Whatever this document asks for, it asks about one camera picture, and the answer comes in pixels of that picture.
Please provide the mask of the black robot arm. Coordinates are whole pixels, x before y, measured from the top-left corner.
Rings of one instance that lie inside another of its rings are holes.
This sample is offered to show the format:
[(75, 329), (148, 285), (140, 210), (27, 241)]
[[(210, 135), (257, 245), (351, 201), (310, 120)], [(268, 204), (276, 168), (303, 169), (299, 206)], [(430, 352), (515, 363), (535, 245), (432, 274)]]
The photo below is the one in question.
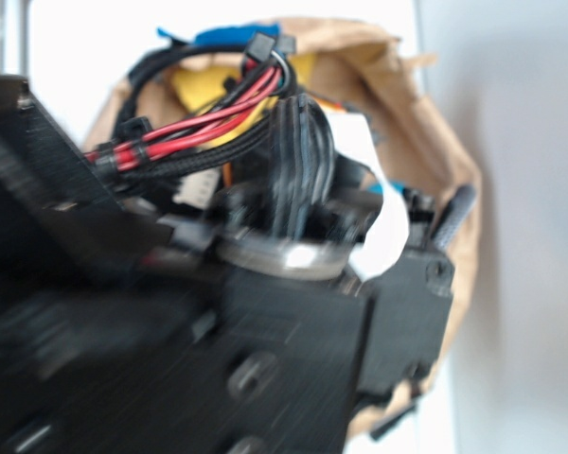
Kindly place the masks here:
[(401, 255), (363, 277), (393, 204), (291, 73), (175, 131), (134, 109), (83, 155), (0, 75), (0, 453), (341, 452), (435, 362), (459, 202), (402, 190)]

